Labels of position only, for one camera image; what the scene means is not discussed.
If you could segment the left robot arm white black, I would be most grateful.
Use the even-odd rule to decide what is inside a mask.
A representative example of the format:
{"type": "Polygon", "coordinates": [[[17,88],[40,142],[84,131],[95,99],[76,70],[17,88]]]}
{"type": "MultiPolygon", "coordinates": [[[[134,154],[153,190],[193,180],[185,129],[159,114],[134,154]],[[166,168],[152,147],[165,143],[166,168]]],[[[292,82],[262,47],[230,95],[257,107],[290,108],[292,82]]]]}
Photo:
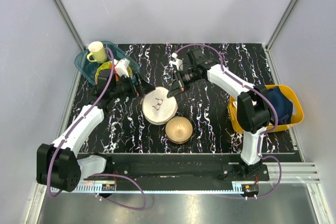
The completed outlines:
{"type": "Polygon", "coordinates": [[[139,73],[119,76],[102,70],[93,87],[89,104],[64,133],[51,144],[37,149],[36,181],[49,188],[72,192],[81,180],[96,174],[103,180],[113,175],[112,160],[103,154],[78,159],[78,153],[92,131],[104,120],[112,104],[120,98],[139,98],[155,90],[139,73]]]}

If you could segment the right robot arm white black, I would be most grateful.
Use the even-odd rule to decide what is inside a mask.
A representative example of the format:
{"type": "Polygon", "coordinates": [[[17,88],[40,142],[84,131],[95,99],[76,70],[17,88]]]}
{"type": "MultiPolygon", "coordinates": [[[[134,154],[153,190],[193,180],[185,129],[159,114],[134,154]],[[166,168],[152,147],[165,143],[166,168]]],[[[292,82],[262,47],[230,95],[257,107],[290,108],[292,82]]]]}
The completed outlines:
{"type": "Polygon", "coordinates": [[[237,120],[243,129],[243,148],[236,170],[242,179],[252,179],[263,164],[261,149],[267,126],[271,118],[277,117],[266,86],[255,86],[244,81],[224,67],[221,57],[208,56],[199,47],[189,50],[187,57],[190,62],[183,67],[184,62],[178,58],[177,52],[172,53],[170,63],[176,65],[176,70],[167,97],[186,92],[192,83],[201,79],[233,97],[237,102],[237,120]]]}

